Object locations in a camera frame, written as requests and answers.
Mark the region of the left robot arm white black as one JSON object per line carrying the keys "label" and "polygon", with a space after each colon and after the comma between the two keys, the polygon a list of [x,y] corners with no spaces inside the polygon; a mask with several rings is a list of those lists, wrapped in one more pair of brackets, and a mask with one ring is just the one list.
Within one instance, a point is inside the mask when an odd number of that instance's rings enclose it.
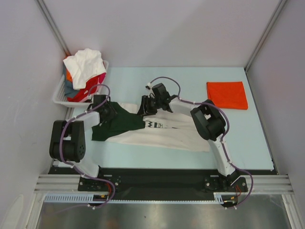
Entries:
{"label": "left robot arm white black", "polygon": [[116,115],[109,95],[95,95],[93,103],[83,113],[53,123],[49,148],[51,158],[74,168],[84,177],[90,177],[88,184],[96,191],[104,188],[105,178],[98,175],[99,166],[86,155],[85,132]]}

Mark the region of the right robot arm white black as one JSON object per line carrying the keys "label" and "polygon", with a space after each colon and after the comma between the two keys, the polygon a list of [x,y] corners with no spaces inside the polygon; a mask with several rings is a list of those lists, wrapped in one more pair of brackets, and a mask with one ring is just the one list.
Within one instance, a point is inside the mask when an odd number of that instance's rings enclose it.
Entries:
{"label": "right robot arm white black", "polygon": [[220,187],[224,191],[232,191],[237,186],[237,180],[233,176],[236,168],[230,160],[224,139],[229,122],[221,114],[220,109],[211,100],[201,103],[191,102],[182,99],[179,95],[170,95],[162,83],[154,86],[149,83],[146,89],[149,90],[149,94],[142,96],[137,114],[140,116],[155,115],[158,110],[162,109],[191,117],[199,136],[208,141],[212,148],[217,170],[223,176],[220,179]]}

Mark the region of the cream and green t shirt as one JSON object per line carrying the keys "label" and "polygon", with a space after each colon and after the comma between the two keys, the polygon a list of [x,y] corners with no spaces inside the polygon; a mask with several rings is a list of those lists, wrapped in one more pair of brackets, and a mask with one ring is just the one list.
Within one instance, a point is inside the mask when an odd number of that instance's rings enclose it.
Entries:
{"label": "cream and green t shirt", "polygon": [[135,104],[111,102],[117,115],[92,128],[92,140],[135,146],[151,146],[191,152],[208,152],[210,146],[196,131],[191,117],[159,110],[139,116]]}

